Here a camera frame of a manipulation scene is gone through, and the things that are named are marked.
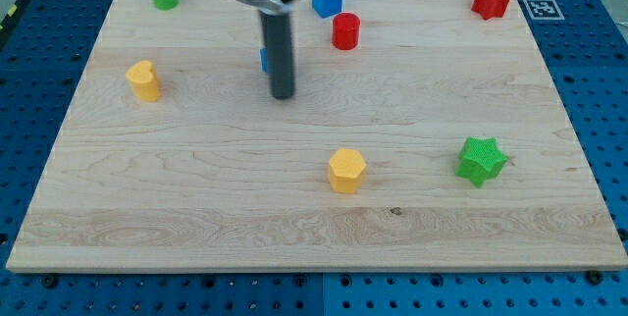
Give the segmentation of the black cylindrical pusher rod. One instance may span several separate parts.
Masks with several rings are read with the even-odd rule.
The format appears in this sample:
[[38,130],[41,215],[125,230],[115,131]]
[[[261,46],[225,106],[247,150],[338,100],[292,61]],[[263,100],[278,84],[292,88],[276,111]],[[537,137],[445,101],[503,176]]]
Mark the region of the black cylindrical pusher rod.
[[290,15],[260,12],[259,17],[271,94],[276,99],[289,99],[295,92]]

